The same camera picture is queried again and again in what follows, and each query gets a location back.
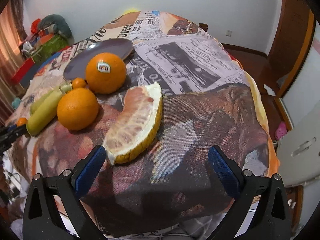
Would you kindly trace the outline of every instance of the orange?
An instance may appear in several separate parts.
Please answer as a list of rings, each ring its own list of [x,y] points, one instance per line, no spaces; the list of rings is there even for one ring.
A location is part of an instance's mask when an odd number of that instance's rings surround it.
[[[25,117],[19,118],[17,121],[17,127],[22,126],[28,122],[28,119]]]
[[[72,81],[72,89],[84,88],[86,85],[87,85],[87,83],[83,78],[75,78]]]
[[[101,53],[87,64],[85,78],[89,88],[100,94],[110,94],[122,87],[126,66],[121,58],[111,53]]]
[[[96,96],[87,88],[76,88],[64,95],[57,109],[59,122],[69,130],[81,130],[92,124],[99,112]]]
[[[156,137],[161,115],[162,95],[157,82],[130,88],[124,97],[124,109],[102,144],[110,163],[129,162],[147,149]]]

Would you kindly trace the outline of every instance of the pomelo slice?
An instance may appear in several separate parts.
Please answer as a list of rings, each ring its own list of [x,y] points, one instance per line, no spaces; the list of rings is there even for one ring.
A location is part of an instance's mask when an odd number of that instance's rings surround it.
[[[156,137],[162,115],[160,85],[130,88],[124,109],[105,135],[103,146],[112,165],[132,161]]]

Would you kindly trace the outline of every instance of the bedspread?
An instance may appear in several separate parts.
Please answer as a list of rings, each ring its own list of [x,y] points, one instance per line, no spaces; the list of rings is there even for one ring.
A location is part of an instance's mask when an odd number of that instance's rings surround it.
[[[123,109],[126,90],[158,82],[164,111],[152,145],[132,163],[103,165],[87,196],[87,211],[105,234],[155,231],[228,210],[227,196],[208,165],[208,149],[219,145],[241,168],[270,176],[279,161],[254,80],[239,63],[193,22],[159,11],[129,13],[105,25],[41,69],[19,108],[7,121],[29,117],[32,102],[63,81],[70,60],[92,43],[126,38],[135,53],[126,83],[111,95],[97,95],[99,116],[90,127],[71,133],[53,120],[37,137],[19,138],[7,152],[30,181],[35,173],[55,176],[72,169]],[[57,199],[61,212],[63,206]]]

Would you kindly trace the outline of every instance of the pink slipper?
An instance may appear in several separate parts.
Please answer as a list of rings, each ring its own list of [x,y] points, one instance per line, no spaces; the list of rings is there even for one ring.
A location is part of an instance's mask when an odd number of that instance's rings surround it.
[[[285,136],[287,134],[287,132],[288,130],[285,125],[285,122],[281,122],[275,133],[276,140],[279,141],[282,136]]]

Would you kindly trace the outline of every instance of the blue gripper pad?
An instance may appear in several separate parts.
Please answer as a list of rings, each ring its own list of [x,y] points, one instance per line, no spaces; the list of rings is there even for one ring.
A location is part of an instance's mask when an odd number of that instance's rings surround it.
[[[208,160],[228,196],[237,199],[240,195],[240,183],[214,146],[209,149]]]
[[[14,124],[14,125],[12,125],[12,126],[10,126],[10,127],[8,128],[8,132],[10,132],[10,131],[12,131],[12,130],[14,130],[14,129],[16,129],[16,128],[17,128],[17,125]]]
[[[81,198],[85,196],[89,189],[94,182],[95,178],[97,177],[104,161],[106,160],[106,150],[103,146],[97,145],[90,153],[93,155],[91,156],[90,160],[87,162],[87,164],[84,166],[81,173],[78,175],[75,181],[75,191],[76,196],[78,198]]]

